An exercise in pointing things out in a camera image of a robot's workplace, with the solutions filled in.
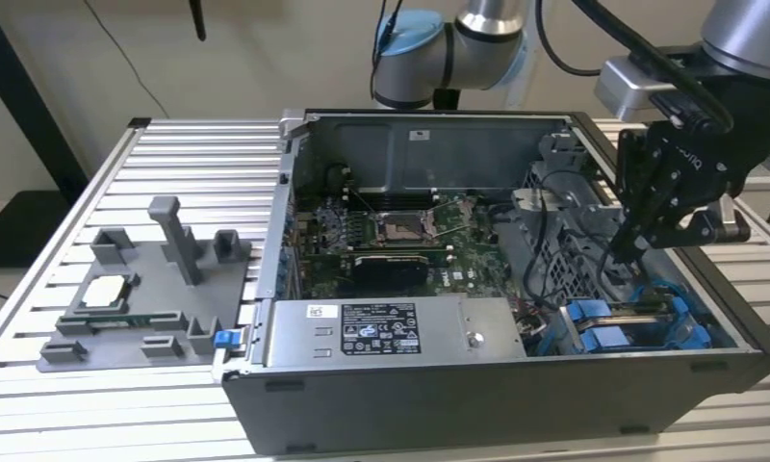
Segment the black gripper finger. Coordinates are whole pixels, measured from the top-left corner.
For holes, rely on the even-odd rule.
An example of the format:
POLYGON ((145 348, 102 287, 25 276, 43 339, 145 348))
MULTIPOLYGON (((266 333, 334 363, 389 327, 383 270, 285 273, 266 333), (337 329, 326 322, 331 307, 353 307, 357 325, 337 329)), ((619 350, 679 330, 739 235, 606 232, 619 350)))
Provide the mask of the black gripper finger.
POLYGON ((637 244, 647 228, 647 192, 657 166, 657 154, 647 143, 647 129, 625 129, 618 133, 614 191, 623 219, 611 240, 611 254, 617 263, 630 264, 643 251, 637 244))
POLYGON ((750 226, 726 193, 675 224, 658 224, 646 235, 651 248, 730 244, 749 238, 750 226))

